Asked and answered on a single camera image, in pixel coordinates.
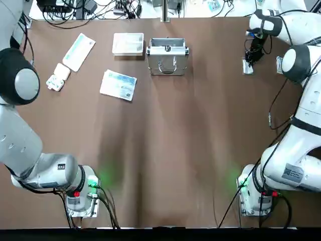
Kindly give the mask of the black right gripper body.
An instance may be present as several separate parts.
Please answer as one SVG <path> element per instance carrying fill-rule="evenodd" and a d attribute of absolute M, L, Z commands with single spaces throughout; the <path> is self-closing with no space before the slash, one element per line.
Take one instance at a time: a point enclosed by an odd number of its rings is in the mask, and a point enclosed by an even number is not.
<path fill-rule="evenodd" d="M 250 52 L 258 52 L 262 50 L 263 35 L 252 35 L 250 40 L 251 40 L 251 45 L 249 48 Z"/>

